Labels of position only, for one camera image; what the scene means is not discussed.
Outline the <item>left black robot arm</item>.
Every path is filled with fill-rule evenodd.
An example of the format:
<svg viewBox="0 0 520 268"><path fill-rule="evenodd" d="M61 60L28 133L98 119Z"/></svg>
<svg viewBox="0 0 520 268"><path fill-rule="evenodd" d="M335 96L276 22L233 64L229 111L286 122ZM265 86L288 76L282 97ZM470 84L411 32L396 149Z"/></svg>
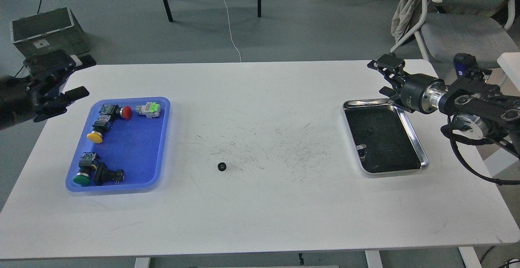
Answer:
<svg viewBox="0 0 520 268"><path fill-rule="evenodd" d="M80 86L65 93L60 88L76 71L96 66L91 55L69 55L55 50L24 61L26 77L2 76L0 82L0 127L2 130L32 120L35 123L60 116L76 100L89 96Z"/></svg>

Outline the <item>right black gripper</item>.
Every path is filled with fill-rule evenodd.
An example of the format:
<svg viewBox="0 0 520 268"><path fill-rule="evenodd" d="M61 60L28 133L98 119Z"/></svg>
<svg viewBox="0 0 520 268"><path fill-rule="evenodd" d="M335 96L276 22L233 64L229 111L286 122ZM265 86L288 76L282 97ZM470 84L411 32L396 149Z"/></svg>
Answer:
<svg viewBox="0 0 520 268"><path fill-rule="evenodd" d="M388 97L399 109L431 114L439 108L440 98L447 91L444 81L426 74L407 74L405 61L394 54L384 54L367 64L376 70L390 85L402 86L401 93L390 87L382 87L380 94Z"/></svg>

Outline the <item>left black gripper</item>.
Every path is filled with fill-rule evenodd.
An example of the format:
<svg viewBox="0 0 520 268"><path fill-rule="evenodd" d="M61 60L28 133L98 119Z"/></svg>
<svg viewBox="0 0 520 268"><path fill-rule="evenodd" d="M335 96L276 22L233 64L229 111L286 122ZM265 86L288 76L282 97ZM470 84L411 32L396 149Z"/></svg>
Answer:
<svg viewBox="0 0 520 268"><path fill-rule="evenodd" d="M43 55L28 57L24 64L29 70L28 97L34 112L32 120L42 122L64 114L67 107L76 100L89 96L84 86L62 93L60 88L76 69L97 65L91 55L69 55L64 50L56 50Z"/></svg>

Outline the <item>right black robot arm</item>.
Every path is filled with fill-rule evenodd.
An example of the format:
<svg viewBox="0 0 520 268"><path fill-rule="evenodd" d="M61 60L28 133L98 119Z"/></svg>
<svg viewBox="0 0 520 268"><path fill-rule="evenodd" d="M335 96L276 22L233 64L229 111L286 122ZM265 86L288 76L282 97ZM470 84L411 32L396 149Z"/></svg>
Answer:
<svg viewBox="0 0 520 268"><path fill-rule="evenodd" d="M394 54L384 54L368 63L391 87L379 91L405 111L447 116L441 133L448 138L453 153L470 173L497 185L518 185L518 180L486 177L476 172L462 157L457 146L496 144L519 157L519 97L505 95L496 84L488 84L492 70L480 68L475 56L457 53L453 59L457 79L450 85L444 80L405 72L405 61Z"/></svg>

